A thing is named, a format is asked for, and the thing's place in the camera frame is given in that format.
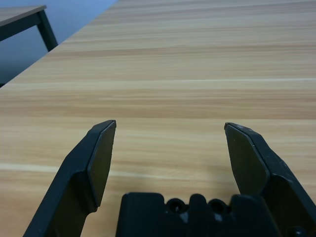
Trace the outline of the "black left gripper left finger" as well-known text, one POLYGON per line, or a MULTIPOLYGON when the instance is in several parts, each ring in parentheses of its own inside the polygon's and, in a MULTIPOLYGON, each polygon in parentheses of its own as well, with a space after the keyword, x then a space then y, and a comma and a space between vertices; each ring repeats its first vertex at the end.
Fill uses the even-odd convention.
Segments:
POLYGON ((26 237, 79 237, 101 205, 111 166, 116 121, 94 125, 65 157, 33 216, 26 237))

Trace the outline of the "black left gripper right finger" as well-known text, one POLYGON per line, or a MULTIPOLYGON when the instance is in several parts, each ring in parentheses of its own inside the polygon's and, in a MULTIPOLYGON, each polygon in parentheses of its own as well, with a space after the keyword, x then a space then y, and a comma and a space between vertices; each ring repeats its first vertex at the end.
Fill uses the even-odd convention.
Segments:
POLYGON ((231 122, 224 130, 240 193, 260 195, 284 237, 314 237, 316 205, 288 165, 254 130, 231 122))

